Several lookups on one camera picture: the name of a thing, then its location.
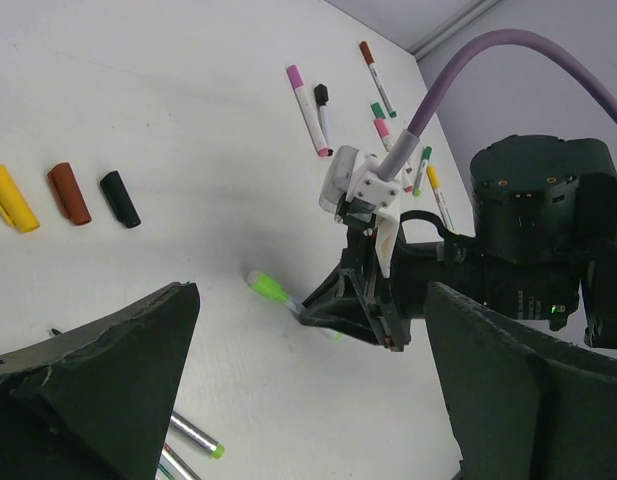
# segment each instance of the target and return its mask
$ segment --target pink marker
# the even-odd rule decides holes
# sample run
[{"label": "pink marker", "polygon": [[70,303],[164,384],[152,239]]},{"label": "pink marker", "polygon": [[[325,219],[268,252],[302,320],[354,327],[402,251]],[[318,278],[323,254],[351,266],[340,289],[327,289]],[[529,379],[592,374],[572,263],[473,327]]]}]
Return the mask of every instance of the pink marker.
[{"label": "pink marker", "polygon": [[388,130],[388,125],[386,125],[383,118],[375,118],[375,128],[381,138],[381,143],[384,144],[384,148],[389,152],[394,144],[390,136],[390,130]]},{"label": "pink marker", "polygon": [[327,157],[329,150],[328,144],[326,143],[324,134],[319,126],[317,112],[315,112],[310,103],[308,88],[304,85],[304,81],[301,79],[301,74],[299,73],[297,65],[291,65],[288,67],[286,73],[288,73],[290,84],[295,90],[295,96],[297,97],[299,108],[301,109],[301,113],[306,121],[306,126],[308,127],[310,138],[312,138],[312,143],[315,145],[315,150],[317,150],[317,155],[320,157]]}]

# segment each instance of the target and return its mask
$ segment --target black motor housing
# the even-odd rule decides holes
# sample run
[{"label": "black motor housing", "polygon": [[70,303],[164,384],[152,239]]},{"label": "black motor housing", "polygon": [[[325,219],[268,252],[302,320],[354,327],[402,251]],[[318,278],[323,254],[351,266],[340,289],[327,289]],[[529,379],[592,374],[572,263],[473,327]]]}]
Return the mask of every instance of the black motor housing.
[{"label": "black motor housing", "polygon": [[614,239],[617,173],[606,144],[512,136],[470,164],[481,250],[514,265],[563,258],[582,238]]}]

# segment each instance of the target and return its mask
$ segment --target marker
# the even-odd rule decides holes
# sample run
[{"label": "marker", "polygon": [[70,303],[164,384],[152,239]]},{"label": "marker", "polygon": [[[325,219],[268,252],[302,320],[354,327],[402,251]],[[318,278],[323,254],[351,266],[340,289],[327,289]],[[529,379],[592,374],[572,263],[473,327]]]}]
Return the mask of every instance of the marker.
[{"label": "marker", "polygon": [[384,148],[387,152],[392,150],[394,142],[392,141],[392,137],[390,136],[390,130],[388,130],[388,125],[381,118],[375,118],[374,120],[375,128],[377,129],[377,133],[379,134],[379,138],[381,138],[381,143],[384,144]]},{"label": "marker", "polygon": [[424,148],[424,152],[421,154],[421,163],[419,164],[419,170],[417,170],[417,176],[415,177],[415,189],[412,194],[415,197],[421,195],[422,188],[424,186],[424,175],[426,174],[426,168],[430,163],[430,156],[432,155],[432,147]]},{"label": "marker", "polygon": [[304,85],[304,81],[301,79],[301,74],[299,73],[297,65],[291,65],[288,67],[286,69],[286,73],[288,74],[288,79],[290,80],[292,88],[295,90],[295,96],[297,97],[299,108],[301,109],[301,113],[306,121],[308,133],[310,133],[312,143],[315,146],[315,150],[317,150],[317,155],[320,157],[327,157],[329,151],[328,144],[326,143],[324,134],[319,126],[317,115],[310,104],[308,88]]},{"label": "marker", "polygon": [[410,178],[408,170],[405,168],[401,169],[401,188],[403,188],[406,193],[412,192],[412,179]]},{"label": "marker", "polygon": [[379,90],[379,95],[381,95],[381,98],[384,101],[384,105],[386,105],[386,110],[388,110],[388,115],[390,115],[390,118],[395,118],[397,116],[397,112],[393,108],[392,102],[390,101],[390,98],[388,98],[386,87],[384,87],[384,83],[381,81],[379,72],[377,72],[375,59],[372,57],[372,53],[370,51],[370,47],[368,46],[368,42],[361,42],[359,44],[359,48],[361,49],[361,53],[364,56],[364,60],[366,60],[366,63],[368,64],[368,69],[370,70],[370,74],[372,75],[372,78],[375,81],[375,85],[377,85],[377,90]]},{"label": "marker", "polygon": [[164,448],[161,450],[159,464],[163,464],[164,470],[169,472],[169,475],[173,478],[176,478],[173,475],[173,473],[176,473],[182,480],[201,480],[199,475],[167,443],[164,443]]},{"label": "marker", "polygon": [[[281,288],[279,283],[261,270],[253,270],[250,272],[246,278],[246,282],[250,288],[252,288],[259,295],[270,300],[274,300],[275,302],[283,303],[295,315],[301,315],[301,312],[306,309],[300,302],[288,295],[286,291]],[[317,328],[317,330],[326,335],[328,338],[335,340],[338,340],[343,336],[341,333],[335,332],[334,330],[330,330],[328,328]]]},{"label": "marker", "polygon": [[[317,103],[317,108],[319,109],[319,125],[321,125],[321,133],[324,134],[326,144],[328,147],[332,147],[330,121],[328,120],[328,109],[326,108],[326,103],[328,103],[329,100],[328,88],[324,84],[320,83],[315,87],[315,102]],[[332,153],[332,148],[328,148],[328,156],[331,156]]]},{"label": "marker", "polygon": [[439,177],[437,177],[437,171],[433,165],[428,165],[426,172],[428,173],[428,180],[430,180],[430,186],[435,194],[435,200],[437,200],[437,206],[439,207],[439,212],[441,213],[441,218],[444,221],[444,225],[448,230],[454,232],[455,227],[452,224],[450,212],[448,211],[448,205],[446,205],[446,200],[441,192],[441,184],[439,183]]},{"label": "marker", "polygon": [[[51,328],[50,334],[53,337],[61,335],[63,332],[57,328]],[[186,438],[208,453],[212,458],[221,458],[225,452],[224,446],[207,433],[202,432],[190,421],[173,411],[170,415],[170,426],[183,434]]]}]

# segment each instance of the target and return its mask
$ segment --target white table surface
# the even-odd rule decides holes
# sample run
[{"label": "white table surface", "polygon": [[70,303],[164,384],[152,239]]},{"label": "white table surface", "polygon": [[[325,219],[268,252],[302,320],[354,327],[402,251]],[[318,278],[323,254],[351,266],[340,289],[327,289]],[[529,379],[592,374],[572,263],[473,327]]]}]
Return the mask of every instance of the white table surface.
[{"label": "white table surface", "polygon": [[[396,136],[425,93],[414,59],[324,2],[0,0],[0,163],[42,224],[20,235],[0,218],[0,354],[195,281],[203,305],[176,408],[226,455],[172,444],[204,480],[456,473],[422,321],[402,354],[332,342],[243,281],[256,266],[304,298],[340,256],[345,229],[317,204],[328,160],[313,150],[285,67],[328,86],[337,144],[381,153],[361,40],[400,113]],[[436,119],[423,144],[455,225],[471,234]],[[54,203],[45,174],[62,161],[88,226],[71,226]],[[99,192],[113,169],[143,221],[136,229]],[[429,189],[416,206],[436,211]],[[408,233],[436,238],[421,223]]]}]

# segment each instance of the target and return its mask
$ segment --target pen clip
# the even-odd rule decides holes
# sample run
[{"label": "pen clip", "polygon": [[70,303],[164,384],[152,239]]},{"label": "pen clip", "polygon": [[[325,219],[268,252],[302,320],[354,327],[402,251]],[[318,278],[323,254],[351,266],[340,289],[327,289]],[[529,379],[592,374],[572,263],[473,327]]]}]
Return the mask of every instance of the pen clip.
[{"label": "pen clip", "polygon": [[8,212],[6,212],[6,209],[3,207],[1,202],[0,202],[0,215],[2,216],[2,218],[6,221],[8,225],[10,225],[11,227],[15,226],[15,223],[12,221],[12,218],[10,218],[10,215],[8,215]]}]

